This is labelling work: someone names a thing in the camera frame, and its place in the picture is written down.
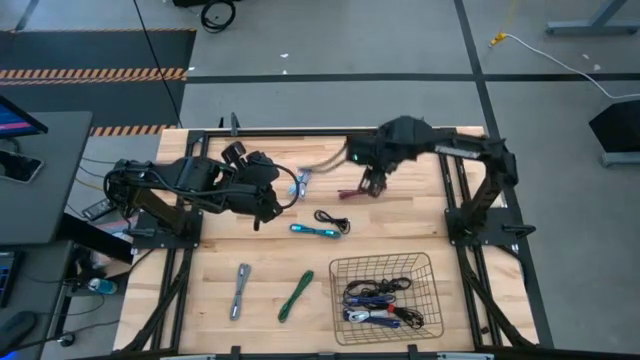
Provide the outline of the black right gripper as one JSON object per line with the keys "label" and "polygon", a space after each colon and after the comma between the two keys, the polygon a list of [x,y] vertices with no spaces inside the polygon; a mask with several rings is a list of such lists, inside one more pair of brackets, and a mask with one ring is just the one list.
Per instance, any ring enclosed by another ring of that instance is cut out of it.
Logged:
{"label": "black right gripper", "polygon": [[363,189],[366,192],[375,192],[377,197],[382,195],[387,189],[386,183],[387,173],[384,168],[377,166],[366,166],[362,180],[364,181]]}

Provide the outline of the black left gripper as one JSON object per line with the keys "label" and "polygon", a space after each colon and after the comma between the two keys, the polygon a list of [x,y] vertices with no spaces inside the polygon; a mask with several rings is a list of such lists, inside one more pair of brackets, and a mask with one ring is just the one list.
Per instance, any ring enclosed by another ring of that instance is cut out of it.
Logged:
{"label": "black left gripper", "polygon": [[246,154],[244,145],[235,141],[227,146],[222,157],[234,166],[226,194],[225,207],[236,214],[254,217],[253,229],[258,231],[281,214],[281,205],[273,190],[272,182],[279,177],[273,161],[264,153],[254,151]]}

